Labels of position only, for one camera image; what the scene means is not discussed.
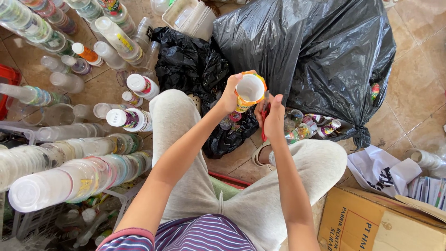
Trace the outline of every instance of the red scissors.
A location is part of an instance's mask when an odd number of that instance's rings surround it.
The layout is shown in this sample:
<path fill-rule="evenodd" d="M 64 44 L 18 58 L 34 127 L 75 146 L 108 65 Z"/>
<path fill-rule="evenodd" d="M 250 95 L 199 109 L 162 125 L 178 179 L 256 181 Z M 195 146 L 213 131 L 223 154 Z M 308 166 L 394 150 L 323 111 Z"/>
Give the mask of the red scissors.
<path fill-rule="evenodd" d="M 263 104 L 263 109 L 262 109 L 262 119 L 263 119 L 263 127 L 262 127 L 262 140 L 263 142 L 266 141 L 266 136 L 265 136 L 265 119 L 269 114 L 269 109 L 271 108 L 271 104 L 268 102 L 268 98 L 269 98 L 269 90 L 265 91 L 265 103 Z"/>

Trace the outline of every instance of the striped shirt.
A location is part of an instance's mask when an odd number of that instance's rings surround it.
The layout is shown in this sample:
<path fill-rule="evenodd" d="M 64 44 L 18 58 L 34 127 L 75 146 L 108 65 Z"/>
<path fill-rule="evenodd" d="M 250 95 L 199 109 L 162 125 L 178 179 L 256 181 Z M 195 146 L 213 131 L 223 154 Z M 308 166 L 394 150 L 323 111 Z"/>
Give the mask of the striped shirt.
<path fill-rule="evenodd" d="M 249 238 L 230 219 L 206 214 L 166 222 L 157 235 L 141 228 L 127 228 L 108 236 L 96 251 L 254 251 Z"/>

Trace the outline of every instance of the black plastic bag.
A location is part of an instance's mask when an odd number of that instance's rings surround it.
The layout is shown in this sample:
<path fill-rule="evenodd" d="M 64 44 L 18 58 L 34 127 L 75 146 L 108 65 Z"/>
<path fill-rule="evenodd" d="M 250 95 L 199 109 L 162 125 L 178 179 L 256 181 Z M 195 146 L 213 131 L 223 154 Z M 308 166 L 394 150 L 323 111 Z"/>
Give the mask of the black plastic bag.
<path fill-rule="evenodd" d="M 217 100 L 231 75 L 227 60 L 221 55 L 215 42 L 190 38 L 168 27 L 153 31 L 154 41 L 161 44 L 155 66 L 160 90 L 177 89 L 193 93 L 202 100 L 204 116 Z M 259 123 L 251 110 L 242 114 L 237 131 L 223 130 L 219 125 L 203 145 L 202 150 L 210 159 L 219 159 L 239 147 L 258 128 Z"/>
<path fill-rule="evenodd" d="M 370 145 L 364 124 L 384 101 L 396 52 L 381 0 L 257 0 L 215 20 L 213 35 L 233 71 L 255 69 L 286 106 L 354 125 L 328 139 Z"/>

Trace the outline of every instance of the leg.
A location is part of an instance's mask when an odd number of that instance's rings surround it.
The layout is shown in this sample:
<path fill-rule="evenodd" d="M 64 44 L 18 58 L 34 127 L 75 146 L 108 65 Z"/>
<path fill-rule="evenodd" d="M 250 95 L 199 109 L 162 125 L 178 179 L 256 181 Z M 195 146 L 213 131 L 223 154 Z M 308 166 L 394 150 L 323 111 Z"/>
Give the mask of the leg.
<path fill-rule="evenodd" d="M 201 118 L 194 102 L 179 90 L 167 90 L 150 101 L 153 120 L 153 166 L 161 155 Z M 167 201 L 161 223 L 166 221 L 218 213 L 207 166 L 200 152 L 175 185 Z"/>
<path fill-rule="evenodd" d="M 299 141 L 290 145 L 289 150 L 313 205 L 342 177 L 347 154 L 341 146 L 328 140 Z M 275 166 L 273 152 L 270 160 Z M 223 210 L 258 250 L 278 249 L 287 236 L 277 171 L 225 201 Z"/>

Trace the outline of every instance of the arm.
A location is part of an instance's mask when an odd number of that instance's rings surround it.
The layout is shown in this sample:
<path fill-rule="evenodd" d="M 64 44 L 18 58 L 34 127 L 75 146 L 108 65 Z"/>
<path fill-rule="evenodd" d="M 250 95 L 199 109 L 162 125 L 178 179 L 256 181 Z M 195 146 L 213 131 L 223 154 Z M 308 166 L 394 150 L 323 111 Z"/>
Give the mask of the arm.
<path fill-rule="evenodd" d="M 269 115 L 263 123 L 259 124 L 265 127 L 265 135 L 271 142 L 276 159 L 279 194 L 288 232 L 288 245 L 290 250 L 319 251 L 310 199 L 285 140 L 283 131 L 285 107 L 281 104 L 282 98 L 282 95 L 270 96 Z"/>
<path fill-rule="evenodd" d="M 234 90 L 239 79 L 241 74 L 229 77 L 217 104 L 160 157 L 115 232 L 136 227 L 156 234 L 173 187 L 189 169 L 218 123 L 235 110 L 237 100 Z"/>

